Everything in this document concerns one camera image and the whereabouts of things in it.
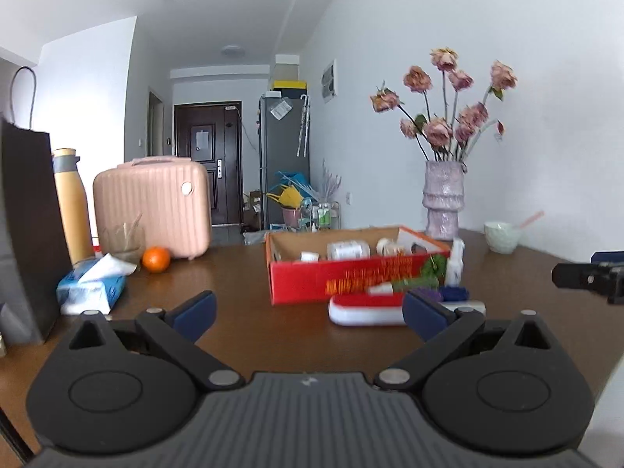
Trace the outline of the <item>red white lint brush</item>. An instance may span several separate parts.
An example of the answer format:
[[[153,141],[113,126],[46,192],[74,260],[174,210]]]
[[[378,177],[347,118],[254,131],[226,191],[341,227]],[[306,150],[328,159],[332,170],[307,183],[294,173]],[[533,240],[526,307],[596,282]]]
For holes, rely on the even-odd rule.
[[[405,325],[402,294],[369,296],[337,295],[328,303],[330,320],[341,326]]]

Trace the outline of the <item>pink spoon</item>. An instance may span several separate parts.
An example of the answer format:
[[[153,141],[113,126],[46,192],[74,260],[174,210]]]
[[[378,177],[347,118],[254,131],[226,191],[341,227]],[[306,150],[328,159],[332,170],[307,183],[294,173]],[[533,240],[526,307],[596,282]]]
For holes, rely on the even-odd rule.
[[[530,226],[531,224],[533,224],[536,221],[538,221],[543,216],[545,216],[545,211],[544,210],[540,210],[537,213],[533,213],[532,216],[529,216],[529,218],[527,218],[526,220],[523,220],[523,222],[521,222],[519,224],[516,224],[515,227],[518,230],[524,230],[528,226]]]

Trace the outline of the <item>blue flower-shaped object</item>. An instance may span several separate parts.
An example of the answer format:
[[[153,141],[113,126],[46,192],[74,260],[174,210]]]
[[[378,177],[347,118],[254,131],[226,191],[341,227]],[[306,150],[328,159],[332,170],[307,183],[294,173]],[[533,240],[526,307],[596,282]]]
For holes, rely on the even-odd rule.
[[[438,289],[443,302],[468,302],[470,292],[461,286],[441,286]]]

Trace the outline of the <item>orange fruit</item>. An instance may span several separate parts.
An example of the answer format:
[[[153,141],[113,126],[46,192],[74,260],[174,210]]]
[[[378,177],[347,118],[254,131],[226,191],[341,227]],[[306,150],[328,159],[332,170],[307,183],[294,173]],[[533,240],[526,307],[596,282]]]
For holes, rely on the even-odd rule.
[[[170,261],[171,255],[167,248],[153,246],[143,252],[141,264],[149,273],[162,274],[167,271]]]

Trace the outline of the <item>dark grey paper bag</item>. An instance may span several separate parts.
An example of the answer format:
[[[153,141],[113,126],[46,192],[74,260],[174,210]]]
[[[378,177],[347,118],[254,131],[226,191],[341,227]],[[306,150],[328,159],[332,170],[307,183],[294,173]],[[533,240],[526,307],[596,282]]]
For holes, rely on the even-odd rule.
[[[41,344],[59,317],[56,287],[72,269],[50,137],[1,117],[1,336]]]

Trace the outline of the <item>green tube white cap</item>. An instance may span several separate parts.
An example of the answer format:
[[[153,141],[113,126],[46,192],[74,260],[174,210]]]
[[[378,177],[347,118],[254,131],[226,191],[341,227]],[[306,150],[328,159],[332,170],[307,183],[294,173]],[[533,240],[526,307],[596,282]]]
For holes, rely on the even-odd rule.
[[[436,289],[438,286],[439,280],[436,276],[425,276],[383,282],[369,287],[367,293],[376,296],[392,295],[398,294],[398,292],[404,293],[411,289],[419,289],[419,287],[424,287],[424,289]]]

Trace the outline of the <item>orange thermos bottle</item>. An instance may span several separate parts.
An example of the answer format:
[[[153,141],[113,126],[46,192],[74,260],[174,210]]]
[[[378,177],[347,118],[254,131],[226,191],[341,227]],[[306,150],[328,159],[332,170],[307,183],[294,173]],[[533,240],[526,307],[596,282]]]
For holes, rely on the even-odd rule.
[[[95,256],[89,220],[88,200],[73,148],[53,152],[53,168],[64,238],[73,265]]]

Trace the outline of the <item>pink textured vase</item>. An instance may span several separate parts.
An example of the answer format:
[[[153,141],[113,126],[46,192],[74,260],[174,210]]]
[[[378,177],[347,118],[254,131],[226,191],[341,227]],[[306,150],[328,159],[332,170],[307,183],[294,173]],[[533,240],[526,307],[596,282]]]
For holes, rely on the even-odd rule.
[[[427,211],[425,234],[450,241],[458,236],[464,207],[464,172],[458,162],[426,163],[422,204]]]

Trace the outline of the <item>white jar in box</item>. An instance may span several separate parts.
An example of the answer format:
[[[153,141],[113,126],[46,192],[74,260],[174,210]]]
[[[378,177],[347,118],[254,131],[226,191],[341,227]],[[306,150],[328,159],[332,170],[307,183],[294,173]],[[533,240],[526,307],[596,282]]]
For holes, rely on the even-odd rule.
[[[329,261],[367,259],[370,257],[370,246],[362,240],[332,242],[327,245]]]

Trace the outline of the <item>red cardboard box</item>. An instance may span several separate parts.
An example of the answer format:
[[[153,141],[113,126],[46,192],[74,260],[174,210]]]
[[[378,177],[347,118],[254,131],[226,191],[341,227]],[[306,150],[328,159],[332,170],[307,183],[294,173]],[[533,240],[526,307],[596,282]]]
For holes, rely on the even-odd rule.
[[[379,256],[376,243],[382,238],[402,244],[406,254]],[[327,259],[329,243],[350,240],[367,242],[370,257],[343,261]],[[278,231],[268,234],[264,243],[274,305],[326,301],[335,295],[361,293],[371,286],[405,278],[436,276],[443,282],[446,260],[450,256],[450,246],[405,226]],[[321,257],[317,262],[303,262],[301,252],[316,252]]]

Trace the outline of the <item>cluttered small cart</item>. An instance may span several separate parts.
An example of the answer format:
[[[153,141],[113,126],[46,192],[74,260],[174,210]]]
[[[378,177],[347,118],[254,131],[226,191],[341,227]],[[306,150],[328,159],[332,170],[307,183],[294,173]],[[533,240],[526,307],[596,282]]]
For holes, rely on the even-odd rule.
[[[336,200],[343,178],[323,164],[321,187],[314,188],[301,172],[277,173],[279,182],[268,192],[248,194],[250,209],[258,216],[258,229],[242,231],[245,245],[260,244],[269,232],[338,230],[340,202]]]

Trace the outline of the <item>dark brown door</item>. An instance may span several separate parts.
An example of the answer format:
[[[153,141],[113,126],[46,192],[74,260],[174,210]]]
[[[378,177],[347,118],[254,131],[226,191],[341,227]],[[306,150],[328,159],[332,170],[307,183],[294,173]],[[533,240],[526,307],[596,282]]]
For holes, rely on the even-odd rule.
[[[211,223],[242,223],[242,104],[240,101],[174,107],[174,148],[208,174]]]

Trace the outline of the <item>grey refrigerator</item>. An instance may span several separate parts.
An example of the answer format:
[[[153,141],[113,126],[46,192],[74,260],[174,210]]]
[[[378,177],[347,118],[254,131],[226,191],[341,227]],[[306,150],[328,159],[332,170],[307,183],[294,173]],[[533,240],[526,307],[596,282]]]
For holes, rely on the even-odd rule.
[[[301,115],[303,115],[302,89],[281,89],[266,92],[259,99],[259,177],[261,192],[261,227],[284,221],[281,207],[269,199],[267,193],[277,193],[285,174],[301,173],[310,179],[309,158],[300,146]]]

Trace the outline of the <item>yellow box on fridge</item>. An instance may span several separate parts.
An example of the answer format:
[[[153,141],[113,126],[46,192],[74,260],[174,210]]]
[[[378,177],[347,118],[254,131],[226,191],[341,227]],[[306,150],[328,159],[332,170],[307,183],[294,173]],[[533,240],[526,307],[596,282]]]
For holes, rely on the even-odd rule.
[[[307,83],[301,80],[274,80],[272,90],[291,99],[299,99],[308,93]]]

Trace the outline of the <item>wall panel frame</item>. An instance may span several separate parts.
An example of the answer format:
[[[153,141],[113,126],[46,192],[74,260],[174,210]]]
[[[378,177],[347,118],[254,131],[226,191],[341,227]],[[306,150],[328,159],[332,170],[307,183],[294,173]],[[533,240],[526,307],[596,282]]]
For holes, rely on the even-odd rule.
[[[336,60],[333,59],[321,74],[321,96],[328,103],[336,95]]]

